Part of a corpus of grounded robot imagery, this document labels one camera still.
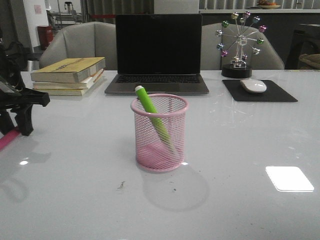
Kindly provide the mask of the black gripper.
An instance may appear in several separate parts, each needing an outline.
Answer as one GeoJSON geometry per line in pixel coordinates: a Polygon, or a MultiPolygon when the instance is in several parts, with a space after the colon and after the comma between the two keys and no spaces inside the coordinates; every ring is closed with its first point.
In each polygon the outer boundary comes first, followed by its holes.
{"type": "Polygon", "coordinates": [[[0,45],[0,132],[3,135],[15,127],[7,109],[16,114],[14,118],[20,133],[29,136],[34,130],[33,105],[46,107],[50,102],[47,92],[25,88],[21,77],[25,66],[22,43],[13,41],[8,47],[0,45]]]}

